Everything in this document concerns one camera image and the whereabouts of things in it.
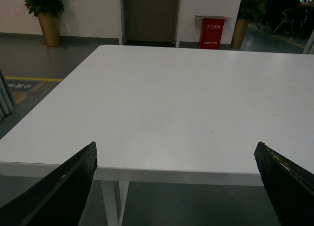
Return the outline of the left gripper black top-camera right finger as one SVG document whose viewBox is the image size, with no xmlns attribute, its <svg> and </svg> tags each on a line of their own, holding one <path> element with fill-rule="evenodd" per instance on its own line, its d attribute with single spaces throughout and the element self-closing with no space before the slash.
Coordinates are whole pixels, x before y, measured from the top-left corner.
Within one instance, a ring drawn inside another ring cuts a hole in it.
<svg viewBox="0 0 314 226">
<path fill-rule="evenodd" d="M 263 142 L 258 142 L 254 157 L 280 224 L 312 226 L 314 175 Z"/>
</svg>

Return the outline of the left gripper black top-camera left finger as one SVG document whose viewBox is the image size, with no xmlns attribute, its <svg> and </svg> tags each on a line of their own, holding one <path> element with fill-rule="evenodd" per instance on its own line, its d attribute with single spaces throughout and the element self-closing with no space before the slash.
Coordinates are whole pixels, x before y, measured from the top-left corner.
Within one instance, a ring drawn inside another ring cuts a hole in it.
<svg viewBox="0 0 314 226">
<path fill-rule="evenodd" d="M 0 209 L 2 226 L 77 226 L 97 168 L 91 142 Z"/>
</svg>

